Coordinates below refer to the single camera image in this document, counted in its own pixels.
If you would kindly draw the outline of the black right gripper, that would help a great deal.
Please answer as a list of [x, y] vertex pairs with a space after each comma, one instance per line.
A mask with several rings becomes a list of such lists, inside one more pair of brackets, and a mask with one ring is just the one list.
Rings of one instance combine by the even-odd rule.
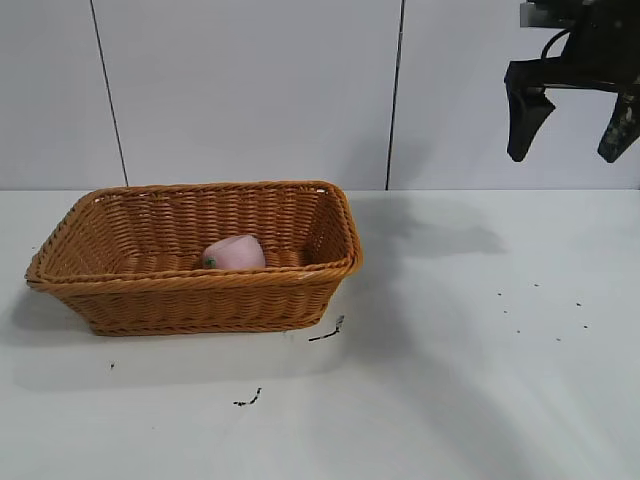
[[562, 23], [537, 58], [514, 60], [505, 73], [509, 106], [507, 153], [522, 162], [555, 110], [547, 88], [620, 93], [598, 146], [614, 163], [639, 138], [639, 3], [536, 1]]

